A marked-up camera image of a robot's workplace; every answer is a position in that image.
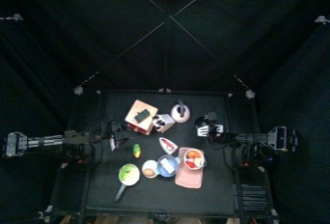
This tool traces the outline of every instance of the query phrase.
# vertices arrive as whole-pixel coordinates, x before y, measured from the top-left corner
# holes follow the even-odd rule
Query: white object
[[[258,169],[262,173],[265,173],[265,167],[263,166],[258,166]]]
[[[191,117],[191,111],[183,101],[179,100],[178,104],[171,108],[170,116],[177,123],[185,123]]]
[[[115,151],[115,149],[117,149],[117,144],[115,144],[114,135],[111,136],[108,142],[110,142],[111,151]]]
[[[24,20],[20,14],[15,14],[14,17],[0,17],[0,20],[14,20],[18,22],[19,20]]]
[[[158,132],[165,133],[175,124],[169,114],[157,115],[153,119],[153,124]]]
[[[154,172],[155,172],[155,174],[154,174],[154,176],[146,176],[145,174],[145,176],[149,178],[149,179],[154,179],[161,173],[159,173],[159,170],[158,170],[158,161],[155,161],[155,160],[147,160],[146,162],[145,162],[145,164],[143,164],[143,166],[142,166],[142,173],[143,173],[143,171],[146,170],[146,169],[151,169]]]
[[[79,86],[79,87],[76,87],[75,89],[74,89],[74,92],[75,92],[75,95],[82,95],[83,94],[83,92],[84,92],[84,88],[82,87],[82,86]]]
[[[330,20],[326,19],[326,17],[322,15],[322,16],[320,16],[320,17],[316,19],[314,22],[320,22],[320,23],[324,23],[324,25],[326,25],[326,22],[330,23]]]
[[[227,219],[227,224],[239,224],[241,221],[239,221],[239,218],[229,218]]]
[[[214,125],[217,126],[217,132],[222,133],[223,132],[223,126],[222,125]],[[207,136],[210,131],[210,127],[209,126],[202,126],[198,128],[198,136]]]
[[[199,154],[199,156],[195,158],[190,158],[189,152],[195,152],[197,154]],[[190,167],[187,165],[187,161],[191,161],[195,164],[195,167]],[[189,151],[186,151],[186,153],[183,154],[183,162],[186,167],[190,168],[191,170],[199,170],[202,167],[205,167],[205,157],[202,151],[197,149],[190,149]]]
[[[178,146],[169,139],[161,137],[161,146],[167,154],[173,154],[178,150]]]
[[[255,93],[250,89],[246,91],[246,97],[255,98]]]
[[[166,171],[173,174],[173,172],[175,171],[174,167],[171,166],[169,160],[165,158],[162,161],[161,161]]]

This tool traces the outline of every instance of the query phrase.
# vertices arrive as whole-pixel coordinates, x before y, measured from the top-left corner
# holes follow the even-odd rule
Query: white bowl
[[[154,171],[154,175],[153,176],[147,176],[145,174],[145,170],[146,169],[151,169]],[[161,173],[159,173],[159,170],[158,170],[158,162],[155,160],[147,160],[142,166],[142,173],[145,175],[145,177],[147,177],[149,179],[154,179]]]
[[[205,166],[205,157],[201,150],[190,149],[183,154],[183,163],[191,170],[199,170]]]

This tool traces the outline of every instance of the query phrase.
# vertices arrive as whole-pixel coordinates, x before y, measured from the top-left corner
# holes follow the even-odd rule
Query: black table
[[[92,131],[99,128],[102,120],[117,120],[123,126],[134,101],[139,99],[159,108],[159,114],[169,114],[177,101],[182,99],[191,109],[187,123],[175,124],[165,134],[153,130],[150,135],[129,133],[129,142],[119,150],[111,151],[108,141],[102,142],[103,158],[90,172],[70,168],[60,169],[60,178],[55,189],[55,213],[102,215],[167,215],[167,216],[238,216],[235,207],[234,173],[225,163],[222,150],[213,150],[206,139],[198,136],[197,118],[206,111],[215,111],[217,124],[225,131],[258,132],[254,103],[242,96],[218,93],[154,93],[103,91],[86,93],[78,97],[72,110],[68,129]],[[207,165],[203,168],[202,188],[191,189],[175,184],[175,177],[157,176],[147,179],[143,175],[137,185],[130,186],[121,201],[115,196],[121,188],[119,169],[133,163],[139,168],[145,161],[166,154],[159,144],[159,137],[166,137],[179,147],[203,150]],[[142,156],[131,154],[133,144],[142,147]]]

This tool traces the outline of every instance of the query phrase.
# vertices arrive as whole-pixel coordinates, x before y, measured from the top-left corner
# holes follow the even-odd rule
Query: cable
[[[210,147],[213,150],[223,150],[225,148],[227,148],[227,147],[230,147],[231,145],[238,144],[238,143],[241,143],[241,142],[237,140],[237,141],[234,141],[234,142],[231,142],[231,143],[227,143],[227,144],[223,145],[222,147],[215,148],[215,147],[213,147],[213,146],[210,145],[210,143],[209,143],[209,138],[206,138],[206,144],[209,145],[209,147]]]

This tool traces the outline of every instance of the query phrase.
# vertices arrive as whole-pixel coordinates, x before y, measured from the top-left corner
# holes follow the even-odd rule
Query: black curtain
[[[2,14],[14,14],[2,8]],[[63,134],[74,90],[23,24],[0,23],[0,139]],[[50,203],[55,154],[26,154],[0,161],[0,222],[27,223]]]
[[[259,124],[297,128],[300,151],[271,173],[285,223],[329,223],[330,26],[320,24],[258,93]]]

